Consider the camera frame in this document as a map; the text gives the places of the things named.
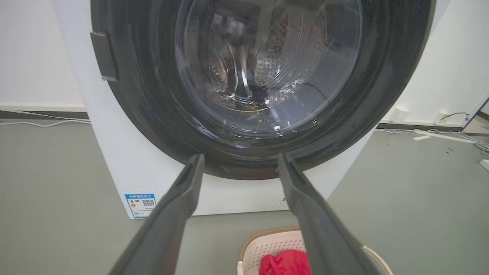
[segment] perforated basket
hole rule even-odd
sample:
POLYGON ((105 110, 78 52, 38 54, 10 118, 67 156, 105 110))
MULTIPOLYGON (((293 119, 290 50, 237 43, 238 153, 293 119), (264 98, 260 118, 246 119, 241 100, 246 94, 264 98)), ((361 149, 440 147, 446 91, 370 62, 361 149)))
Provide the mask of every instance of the perforated basket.
MULTIPOLYGON (((380 271, 386 275, 393 275, 387 263, 375 251, 366 246, 362 248, 380 271)), ((253 234, 241 247, 238 256, 238 275, 257 275, 263 256, 277 256, 285 250, 306 252, 298 226, 275 228, 253 234)))

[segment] washing machine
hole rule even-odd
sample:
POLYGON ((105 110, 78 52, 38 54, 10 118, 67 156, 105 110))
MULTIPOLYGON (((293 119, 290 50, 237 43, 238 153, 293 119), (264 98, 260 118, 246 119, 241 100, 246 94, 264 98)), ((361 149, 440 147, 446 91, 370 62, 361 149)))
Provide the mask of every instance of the washing machine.
POLYGON ((407 85, 430 0, 54 0, 130 218, 195 153, 195 215, 287 209, 277 156, 328 198, 407 85))

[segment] red cloth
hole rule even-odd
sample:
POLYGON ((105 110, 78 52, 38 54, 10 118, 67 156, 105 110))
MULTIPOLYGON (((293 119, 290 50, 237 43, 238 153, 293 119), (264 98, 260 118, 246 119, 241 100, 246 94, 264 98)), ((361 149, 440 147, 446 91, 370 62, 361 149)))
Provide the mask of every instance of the red cloth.
POLYGON ((276 257, 266 255, 260 263, 259 275, 311 275, 307 254, 297 250, 286 250, 276 257))

